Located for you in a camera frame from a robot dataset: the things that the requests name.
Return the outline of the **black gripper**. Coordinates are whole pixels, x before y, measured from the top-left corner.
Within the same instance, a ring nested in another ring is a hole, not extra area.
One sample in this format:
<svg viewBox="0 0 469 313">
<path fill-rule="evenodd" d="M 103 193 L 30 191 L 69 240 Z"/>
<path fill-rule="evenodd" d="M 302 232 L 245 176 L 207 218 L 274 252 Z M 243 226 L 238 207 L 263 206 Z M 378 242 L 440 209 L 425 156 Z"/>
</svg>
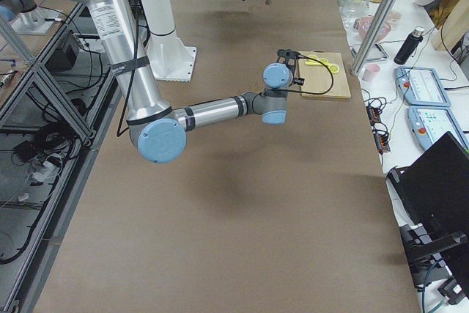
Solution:
<svg viewBox="0 0 469 313">
<path fill-rule="evenodd" d="M 282 71 L 285 71 L 286 69 L 289 70 L 290 73 L 290 81 L 293 80 L 294 84 L 304 84 L 305 79 L 304 78 L 295 78 L 296 72 L 297 72 L 297 66 L 298 66 L 298 59 L 295 56 L 287 56 L 286 54 L 284 55 L 278 55 L 277 60 L 276 60 L 276 67 L 281 68 Z"/>
</svg>

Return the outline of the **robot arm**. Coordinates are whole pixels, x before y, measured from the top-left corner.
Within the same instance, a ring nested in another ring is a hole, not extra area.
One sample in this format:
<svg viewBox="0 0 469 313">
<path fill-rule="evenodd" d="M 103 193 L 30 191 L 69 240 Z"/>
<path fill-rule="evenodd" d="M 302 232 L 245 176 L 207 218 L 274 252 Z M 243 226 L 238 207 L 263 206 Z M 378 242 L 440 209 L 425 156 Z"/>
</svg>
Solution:
<svg viewBox="0 0 469 313">
<path fill-rule="evenodd" d="M 125 96 L 125 120 L 140 155 L 168 163 L 185 149 L 186 134 L 196 128 L 258 114 L 270 125 L 287 115 L 287 96 L 300 59 L 281 49 L 262 74 L 265 88 L 174 109 L 159 92 L 158 80 L 189 81 L 196 48 L 177 36 L 170 0 L 74 0 L 87 7 Z"/>
</svg>

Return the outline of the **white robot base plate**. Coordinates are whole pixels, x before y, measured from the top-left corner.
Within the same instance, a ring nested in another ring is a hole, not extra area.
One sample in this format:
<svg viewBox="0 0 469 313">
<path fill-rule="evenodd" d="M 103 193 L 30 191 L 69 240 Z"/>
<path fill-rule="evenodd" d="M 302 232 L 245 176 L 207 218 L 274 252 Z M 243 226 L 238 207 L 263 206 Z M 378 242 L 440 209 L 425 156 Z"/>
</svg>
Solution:
<svg viewBox="0 0 469 313">
<path fill-rule="evenodd" d="M 166 36 L 151 35 L 147 46 L 153 75 L 161 81 L 189 82 L 197 48 L 186 46 L 175 32 Z"/>
</svg>

